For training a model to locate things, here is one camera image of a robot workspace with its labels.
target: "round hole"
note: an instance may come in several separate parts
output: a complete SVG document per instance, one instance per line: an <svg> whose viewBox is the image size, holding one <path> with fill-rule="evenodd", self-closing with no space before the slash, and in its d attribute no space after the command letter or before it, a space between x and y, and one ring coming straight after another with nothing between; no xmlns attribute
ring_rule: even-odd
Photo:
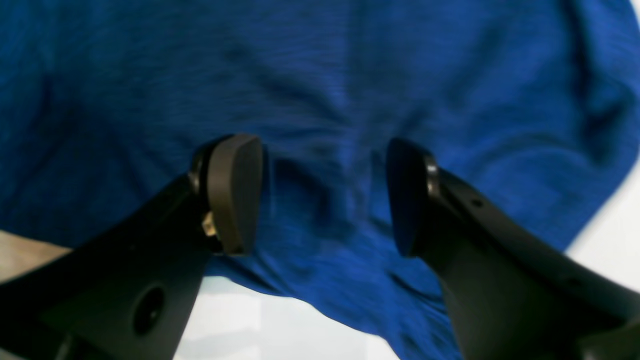
<svg viewBox="0 0 640 360"><path fill-rule="evenodd" d="M149 290L138 303L133 316L133 330L138 335L147 334L156 325L164 307L164 291L161 288Z"/></svg>

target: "gold connector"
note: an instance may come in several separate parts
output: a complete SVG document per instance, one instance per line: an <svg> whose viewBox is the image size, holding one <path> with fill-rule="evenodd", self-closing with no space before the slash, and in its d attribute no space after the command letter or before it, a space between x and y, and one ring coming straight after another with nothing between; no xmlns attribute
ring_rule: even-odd
<svg viewBox="0 0 640 360"><path fill-rule="evenodd" d="M210 211L204 216L204 220L202 220L202 229L204 233L208 236L216 236L216 226L213 224L213 212Z"/></svg>

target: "blue fabric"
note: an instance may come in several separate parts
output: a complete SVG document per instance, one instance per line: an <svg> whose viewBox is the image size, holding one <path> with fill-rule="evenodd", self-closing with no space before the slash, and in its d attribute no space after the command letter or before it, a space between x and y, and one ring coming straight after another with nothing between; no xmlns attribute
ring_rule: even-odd
<svg viewBox="0 0 640 360"><path fill-rule="evenodd" d="M623 0L0 0L0 228L78 246L198 145L255 133L255 255L209 273L456 359L433 274L390 236L388 140L563 249L637 156L637 28Z"/></svg>

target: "screw hole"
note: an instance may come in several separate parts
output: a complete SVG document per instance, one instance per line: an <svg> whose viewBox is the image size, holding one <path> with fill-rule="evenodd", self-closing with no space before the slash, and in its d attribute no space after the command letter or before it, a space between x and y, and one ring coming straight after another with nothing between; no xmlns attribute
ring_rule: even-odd
<svg viewBox="0 0 640 360"><path fill-rule="evenodd" d="M164 291L158 287L149 290L138 303L133 316L133 330L136 334L148 334L160 318L163 307Z"/></svg>

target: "black plastic arm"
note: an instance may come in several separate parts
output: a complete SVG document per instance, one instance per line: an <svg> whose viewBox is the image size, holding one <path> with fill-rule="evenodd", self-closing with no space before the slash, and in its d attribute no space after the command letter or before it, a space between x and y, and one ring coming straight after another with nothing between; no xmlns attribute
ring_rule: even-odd
<svg viewBox="0 0 640 360"><path fill-rule="evenodd" d="M437 274L466 360L638 358L640 295L536 239L418 145L390 142L387 184L397 248Z"/></svg>
<svg viewBox="0 0 640 360"><path fill-rule="evenodd" d="M251 135L200 149L133 216L0 286L0 348L29 360L170 360L212 253L249 251L263 151Z"/></svg>

